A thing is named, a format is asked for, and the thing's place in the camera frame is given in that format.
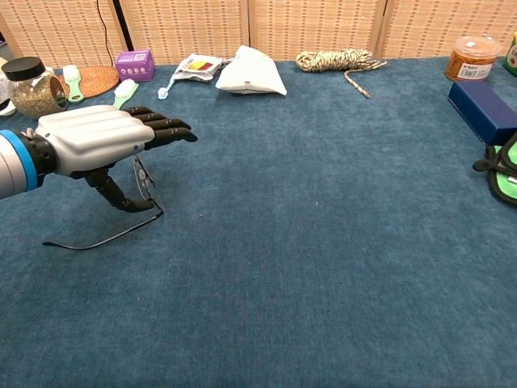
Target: green bag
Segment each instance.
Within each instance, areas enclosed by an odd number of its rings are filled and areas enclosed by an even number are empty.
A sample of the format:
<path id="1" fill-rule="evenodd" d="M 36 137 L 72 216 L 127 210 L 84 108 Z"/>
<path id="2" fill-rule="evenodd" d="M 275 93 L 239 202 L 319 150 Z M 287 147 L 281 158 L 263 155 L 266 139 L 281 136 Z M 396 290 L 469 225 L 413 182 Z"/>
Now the green bag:
<path id="1" fill-rule="evenodd" d="M 488 172 L 492 193 L 501 200 L 517 205 L 517 133 L 505 145 L 489 145 L 485 158 L 476 161 L 473 169 Z"/>

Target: robotic hand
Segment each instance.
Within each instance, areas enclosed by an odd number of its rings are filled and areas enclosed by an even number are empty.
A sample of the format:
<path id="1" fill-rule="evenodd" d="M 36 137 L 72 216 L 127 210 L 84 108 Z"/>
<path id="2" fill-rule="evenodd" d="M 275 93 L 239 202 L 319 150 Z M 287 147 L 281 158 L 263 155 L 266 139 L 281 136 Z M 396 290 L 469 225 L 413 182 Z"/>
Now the robotic hand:
<path id="1" fill-rule="evenodd" d="M 124 158 L 172 141 L 197 141 L 191 127 L 145 107 L 79 108 L 41 117 L 37 128 L 0 130 L 0 200 L 40 187 L 47 174 L 85 178 L 112 206 L 135 213 L 152 200 L 125 197 L 108 170 Z"/>

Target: beige wall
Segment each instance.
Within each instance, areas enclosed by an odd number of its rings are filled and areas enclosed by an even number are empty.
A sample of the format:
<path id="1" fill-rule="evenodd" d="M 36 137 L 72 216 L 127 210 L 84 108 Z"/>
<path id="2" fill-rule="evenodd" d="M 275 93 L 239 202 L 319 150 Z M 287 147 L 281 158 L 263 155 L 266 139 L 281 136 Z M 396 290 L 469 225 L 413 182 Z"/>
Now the beige wall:
<path id="1" fill-rule="evenodd" d="M 250 44 L 277 61 L 305 50 L 369 49 L 378 57 L 446 56 L 483 32 L 506 53 L 517 0 L 120 0 L 135 49 L 177 64 L 190 53 L 231 57 Z M 109 52 L 126 49 L 112 0 L 99 0 Z M 108 65 L 95 2 L 4 0 L 0 31 L 15 56 L 46 65 Z"/>

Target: eyeglasses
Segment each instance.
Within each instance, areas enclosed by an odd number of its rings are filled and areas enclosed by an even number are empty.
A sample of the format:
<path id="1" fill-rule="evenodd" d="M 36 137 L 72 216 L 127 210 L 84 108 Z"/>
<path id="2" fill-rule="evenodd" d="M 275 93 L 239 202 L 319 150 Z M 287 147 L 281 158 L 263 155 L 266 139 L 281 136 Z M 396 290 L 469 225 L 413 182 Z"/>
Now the eyeglasses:
<path id="1" fill-rule="evenodd" d="M 156 221 L 159 217 L 161 217 L 165 212 L 165 207 L 163 206 L 162 199 L 158 194 L 156 184 L 154 183 L 151 174 L 149 173 L 147 168 L 145 168 L 144 163 L 141 161 L 139 156 L 134 157 L 132 161 L 132 169 L 135 175 L 135 180 L 137 182 L 138 192 L 144 200 L 150 200 L 154 204 L 154 208 L 158 210 L 156 214 L 154 214 L 150 219 L 146 221 L 136 224 L 135 226 L 132 226 L 131 228 L 126 229 L 123 232 L 115 234 L 110 238 L 106 238 L 103 241 L 96 242 L 95 244 L 91 244 L 87 247 L 73 247 L 70 245 L 60 244 L 51 241 L 43 242 L 43 245 L 45 245 L 46 247 L 60 247 L 70 249 L 73 251 L 86 251 L 88 249 L 100 247 L 101 245 L 109 243 L 110 241 L 113 241 L 118 237 L 124 236 L 125 234 L 133 232 L 134 230 L 140 229 L 142 226 L 146 226 L 151 222 Z"/>

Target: purple box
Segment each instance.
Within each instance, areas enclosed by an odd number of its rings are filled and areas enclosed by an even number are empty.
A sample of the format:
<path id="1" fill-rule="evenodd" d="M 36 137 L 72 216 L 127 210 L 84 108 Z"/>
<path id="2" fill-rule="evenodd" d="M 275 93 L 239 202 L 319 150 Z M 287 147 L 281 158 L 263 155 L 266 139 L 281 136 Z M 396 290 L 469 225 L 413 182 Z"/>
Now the purple box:
<path id="1" fill-rule="evenodd" d="M 154 76 L 153 55 L 149 50 L 126 51 L 115 62 L 120 81 L 131 78 L 134 81 L 150 81 Z"/>

